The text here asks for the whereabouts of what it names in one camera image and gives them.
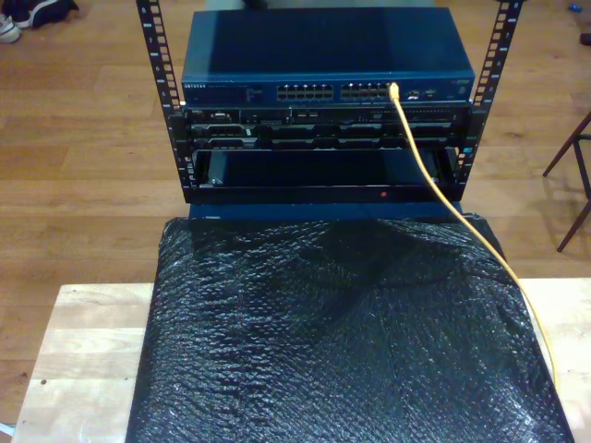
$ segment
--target bubble wrap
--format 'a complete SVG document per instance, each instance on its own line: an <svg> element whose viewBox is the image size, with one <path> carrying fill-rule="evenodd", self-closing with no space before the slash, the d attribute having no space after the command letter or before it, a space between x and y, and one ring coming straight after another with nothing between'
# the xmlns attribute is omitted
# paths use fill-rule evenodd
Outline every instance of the bubble wrap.
<svg viewBox="0 0 591 443"><path fill-rule="evenodd" d="M573 441L490 253L449 221L170 221L127 442L373 441Z"/></svg>

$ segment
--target shoe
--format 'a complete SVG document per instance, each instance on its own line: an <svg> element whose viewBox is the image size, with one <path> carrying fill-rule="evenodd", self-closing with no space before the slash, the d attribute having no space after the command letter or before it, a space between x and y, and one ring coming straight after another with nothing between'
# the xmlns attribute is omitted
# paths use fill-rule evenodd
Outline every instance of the shoe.
<svg viewBox="0 0 591 443"><path fill-rule="evenodd" d="M29 27L29 3L27 0L4 0L2 13L12 18L12 22L21 29Z"/></svg>
<svg viewBox="0 0 591 443"><path fill-rule="evenodd" d="M20 29L17 28L12 20L0 14L0 43L12 43L20 37Z"/></svg>
<svg viewBox="0 0 591 443"><path fill-rule="evenodd" d="M57 23L67 17L70 11L80 11L74 0L28 0L29 23L33 29L47 23Z"/></svg>

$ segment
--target network switch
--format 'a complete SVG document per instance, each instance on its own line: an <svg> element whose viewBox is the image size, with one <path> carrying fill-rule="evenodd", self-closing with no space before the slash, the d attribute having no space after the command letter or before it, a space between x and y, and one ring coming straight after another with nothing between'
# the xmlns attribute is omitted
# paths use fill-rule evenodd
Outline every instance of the network switch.
<svg viewBox="0 0 591 443"><path fill-rule="evenodd" d="M467 102L474 83L444 7L198 12L182 85L189 107Z"/></svg>

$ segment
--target hardwood floor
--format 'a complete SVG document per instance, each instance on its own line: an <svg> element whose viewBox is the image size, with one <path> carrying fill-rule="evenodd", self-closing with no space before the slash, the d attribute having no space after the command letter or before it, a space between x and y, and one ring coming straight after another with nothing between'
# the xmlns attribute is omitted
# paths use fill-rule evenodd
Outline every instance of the hardwood floor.
<svg viewBox="0 0 591 443"><path fill-rule="evenodd" d="M497 3L438 3L479 70ZM177 75L203 4L163 0ZM0 48L2 423L18 418L59 286L153 281L164 223L187 216L135 3L80 6ZM522 277L591 276L591 218L556 252L584 204L574 156L541 178L591 109L591 50L572 15L553 0L525 4L463 202Z"/></svg>

